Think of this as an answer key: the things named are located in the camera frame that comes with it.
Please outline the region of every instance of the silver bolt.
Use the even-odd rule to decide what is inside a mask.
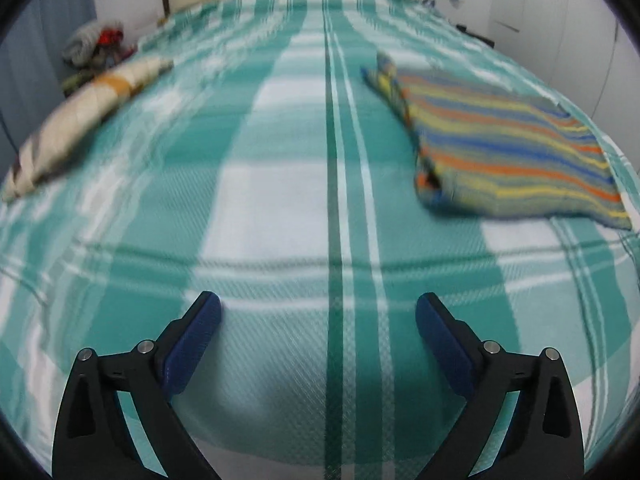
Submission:
[[[500,345],[495,341],[485,341],[482,346],[489,354],[497,354],[501,350]]]
[[[78,352],[78,360],[86,361],[93,354],[94,354],[94,351],[91,350],[90,348],[83,348],[81,351]]]
[[[144,341],[140,341],[138,343],[137,348],[138,352],[140,352],[141,354],[147,354],[154,349],[154,342],[149,341],[149,339],[145,339]]]
[[[545,350],[545,355],[552,361],[558,361],[560,358],[560,353],[555,348],[547,348]]]

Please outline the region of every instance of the bedsheet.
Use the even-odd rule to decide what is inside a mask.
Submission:
[[[634,230],[425,209],[408,136],[360,76],[378,50],[561,102],[600,139]],[[201,290],[225,317],[174,408],[222,478],[414,477],[462,408],[415,328],[426,291],[508,351],[557,348],[587,466],[603,453],[638,390],[640,182],[588,117],[417,0],[219,0],[147,54],[174,70],[82,164],[0,208],[0,409],[46,468],[79,349],[155,338]]]

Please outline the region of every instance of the checkered fabric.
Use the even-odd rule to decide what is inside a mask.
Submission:
[[[634,230],[432,214],[360,75],[378,50],[561,103],[596,132]],[[639,382],[640,181],[580,110],[417,0],[219,0],[141,51],[174,70],[81,166],[0,206],[0,408],[45,467],[79,349],[155,338],[201,290],[225,317],[174,408],[222,478],[412,479],[462,408],[415,327],[426,291],[508,351],[557,348],[587,465],[603,453]]]

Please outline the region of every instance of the striped cloth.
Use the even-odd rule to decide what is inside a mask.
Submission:
[[[0,410],[46,468],[78,351],[155,338],[202,290],[224,321],[172,402],[224,479],[414,480],[462,408],[415,326],[428,290],[508,351],[557,348],[587,466],[602,455],[639,384],[640,180],[578,108],[417,0],[219,0],[140,49],[174,69],[74,171],[0,204]],[[379,50],[559,100],[601,142],[634,231],[423,207],[403,126],[360,73]]]
[[[439,70],[398,69],[383,53],[377,70],[362,71],[412,134],[425,204],[496,218],[583,215],[631,229],[598,140],[561,105]]]

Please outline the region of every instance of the curtain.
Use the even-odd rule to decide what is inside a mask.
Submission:
[[[64,100],[61,82],[73,70],[60,52],[73,31],[92,19],[94,0],[31,0],[12,25],[0,44],[0,135],[9,146],[20,146]],[[0,153],[5,151],[0,144]],[[2,164],[5,158],[0,155]]]

